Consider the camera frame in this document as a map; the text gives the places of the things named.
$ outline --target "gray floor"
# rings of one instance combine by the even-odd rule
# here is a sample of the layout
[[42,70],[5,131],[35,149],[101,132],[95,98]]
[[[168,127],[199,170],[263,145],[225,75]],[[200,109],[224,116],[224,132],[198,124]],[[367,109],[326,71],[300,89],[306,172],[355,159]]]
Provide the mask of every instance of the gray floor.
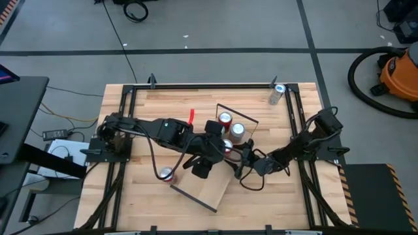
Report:
[[[388,0],[381,0],[381,7]],[[373,48],[401,46],[396,37],[376,26],[375,0],[302,0],[316,48]],[[193,48],[304,48],[308,43],[297,1],[294,0],[159,0],[147,2],[149,18],[140,24],[126,20],[120,6],[107,1],[125,49]],[[389,26],[384,15],[382,24]],[[93,0],[26,0],[12,24],[1,52],[120,50],[102,5]],[[152,72],[158,82],[318,82],[307,53],[211,53],[128,55],[139,82]],[[332,105],[345,128],[343,145],[350,147],[348,163],[391,163],[397,169],[404,192],[418,214],[418,178],[414,142],[416,121],[379,113],[357,100],[347,84],[347,72],[358,54],[318,54],[319,65]],[[376,81],[375,59],[359,67],[357,80],[366,91]],[[50,86],[102,94],[105,84],[132,83],[124,55],[0,56],[0,63],[19,75],[48,76]],[[383,98],[392,106],[405,104]],[[101,99],[49,89],[43,100],[52,110],[78,118],[94,118]],[[77,126],[88,125],[76,123]],[[57,117],[38,113],[33,130],[70,128]],[[83,133],[91,136],[93,129]],[[33,133],[27,143],[43,148]],[[7,233],[24,225],[16,223],[25,191],[9,223]],[[71,196],[40,196],[32,214],[46,215]],[[54,218],[24,234],[44,234],[72,228],[77,202],[71,202]]]

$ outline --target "black desk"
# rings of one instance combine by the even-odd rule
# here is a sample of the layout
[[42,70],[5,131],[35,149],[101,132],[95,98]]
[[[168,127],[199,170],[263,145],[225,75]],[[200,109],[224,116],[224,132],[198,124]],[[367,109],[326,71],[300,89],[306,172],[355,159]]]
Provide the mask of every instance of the black desk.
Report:
[[[21,77],[19,82],[0,85],[0,120],[8,124],[0,136],[0,196],[22,186],[30,163],[78,178],[86,174],[85,166],[24,144],[48,81],[47,77]],[[0,218],[0,234],[5,231],[19,192],[7,195],[8,204]]]

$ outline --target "black hose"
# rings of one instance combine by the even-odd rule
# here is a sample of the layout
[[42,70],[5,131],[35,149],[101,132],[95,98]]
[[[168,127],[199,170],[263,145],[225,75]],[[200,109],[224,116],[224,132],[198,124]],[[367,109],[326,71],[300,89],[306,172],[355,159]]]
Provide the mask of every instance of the black hose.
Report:
[[360,100],[365,102],[366,104],[370,105],[371,107],[382,111],[386,114],[390,114],[392,116],[396,116],[399,118],[406,118],[406,119],[418,119],[417,113],[411,113],[411,112],[404,112],[400,110],[395,110],[393,108],[390,108],[388,106],[385,106],[367,95],[365,95],[358,87],[357,84],[354,81],[354,73],[359,64],[366,59],[367,57],[370,57],[371,55],[378,54],[378,53],[386,53],[393,57],[402,57],[405,54],[405,51],[399,50],[397,48],[393,48],[390,46],[381,46],[378,48],[373,48],[369,50],[368,52],[365,52],[361,54],[356,60],[354,60],[353,64],[350,66],[350,69],[348,70],[348,85],[350,86],[352,92],[355,96],[357,96]]
[[[130,4],[138,4],[140,5],[144,10],[145,10],[145,16],[142,18],[137,18],[134,14],[132,14],[131,12],[129,12],[127,10],[127,7]],[[130,0],[128,2],[126,2],[125,4],[123,4],[123,13],[125,13],[126,18],[128,18],[128,20],[135,22],[135,23],[139,23],[139,22],[143,22],[147,17],[148,17],[148,8],[146,7],[146,5],[139,0]]]

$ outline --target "wooden tabletop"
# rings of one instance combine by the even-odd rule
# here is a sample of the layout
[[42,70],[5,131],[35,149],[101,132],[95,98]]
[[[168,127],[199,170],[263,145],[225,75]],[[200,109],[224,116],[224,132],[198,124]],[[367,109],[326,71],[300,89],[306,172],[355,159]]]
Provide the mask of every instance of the wooden tabletop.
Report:
[[[99,123],[106,115],[117,112],[121,99],[121,84],[107,85],[99,116]],[[299,84],[306,119],[321,109],[315,83]],[[216,104],[220,103],[259,121],[252,138],[255,148],[264,152],[286,146],[291,136],[285,97],[278,105],[268,104],[270,89],[165,89],[140,90],[135,103],[135,118],[176,118],[187,121],[190,109],[195,109],[195,132],[204,132],[204,124],[216,116]],[[128,110],[129,98],[125,110]],[[153,145],[157,167],[173,166],[180,154]],[[342,190],[338,169],[326,162],[316,162],[318,178],[325,200],[346,223],[350,216]],[[290,164],[291,176],[285,172],[266,175],[262,191],[244,189],[238,180],[232,179],[214,213],[171,189],[155,178],[150,151],[145,138],[133,140],[131,160],[127,164],[118,219],[118,231],[149,230],[264,230],[308,228],[308,220],[302,194],[302,185],[296,162]],[[84,182],[80,205],[74,227],[84,224],[100,203],[105,188],[108,163],[93,169]],[[180,167],[176,177],[181,179]],[[251,173],[245,180],[250,187],[259,187],[261,178]],[[110,225],[113,202],[110,203],[106,225]],[[316,203],[313,203],[315,222],[319,224]]]

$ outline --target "yellow black warning tape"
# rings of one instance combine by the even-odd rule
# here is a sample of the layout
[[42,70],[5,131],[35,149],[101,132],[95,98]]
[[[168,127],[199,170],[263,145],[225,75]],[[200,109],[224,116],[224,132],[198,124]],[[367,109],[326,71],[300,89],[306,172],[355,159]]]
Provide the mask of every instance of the yellow black warning tape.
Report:
[[411,209],[408,206],[408,203],[406,202],[405,194],[402,191],[402,187],[400,186],[398,176],[396,175],[396,172],[394,171],[394,168],[391,164],[387,164],[387,167],[389,167],[389,170],[391,171],[393,181],[396,184],[396,188],[398,189],[399,197],[402,199],[402,204],[404,205],[406,215],[408,216],[408,219],[410,220],[412,231],[418,232],[417,225],[415,224],[415,221],[413,220]]
[[3,13],[0,14],[0,26],[4,24],[8,15],[12,12],[14,6],[16,6],[17,3],[18,0],[10,0],[8,2],[8,5],[6,6],[5,10],[3,11]]
[[342,189],[344,191],[344,196],[346,197],[346,202],[347,202],[348,212],[350,214],[351,224],[356,226],[356,228],[358,228],[359,227],[359,221],[357,220],[357,216],[355,215],[354,204],[353,204],[353,200],[351,199],[351,194],[349,192],[346,173],[344,172],[344,169],[341,166],[339,166],[338,168],[340,169],[340,180],[341,180]]

